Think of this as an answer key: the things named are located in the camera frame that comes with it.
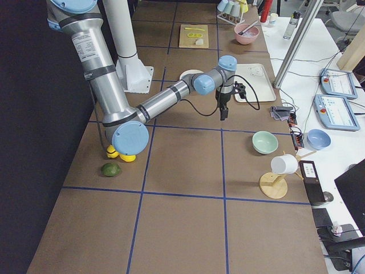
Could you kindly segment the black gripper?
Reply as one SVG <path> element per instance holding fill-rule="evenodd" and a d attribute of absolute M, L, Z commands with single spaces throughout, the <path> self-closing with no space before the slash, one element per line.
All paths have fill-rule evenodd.
<path fill-rule="evenodd" d="M 226 105 L 231 99 L 231 93 L 222 93 L 218 88 L 215 93 L 215 98 L 217 101 L 217 107 L 220 109 L 220 120 L 225 120 L 229 113 L 229 109 Z"/>

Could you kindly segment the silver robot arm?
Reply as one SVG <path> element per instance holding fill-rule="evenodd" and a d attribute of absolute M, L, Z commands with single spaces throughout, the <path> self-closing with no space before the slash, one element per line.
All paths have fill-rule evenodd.
<path fill-rule="evenodd" d="M 221 88 L 230 98 L 237 60 L 225 55 L 209 72 L 187 74 L 140 105 L 130 106 L 126 92 L 148 91 L 153 68 L 138 57 L 128 3 L 104 1 L 103 6 L 101 13 L 96 1 L 48 1 L 48 24 L 71 37 L 84 78 L 102 108 L 106 138 L 118 153 L 141 153 L 149 140 L 146 122 L 192 91 L 207 95 Z"/>

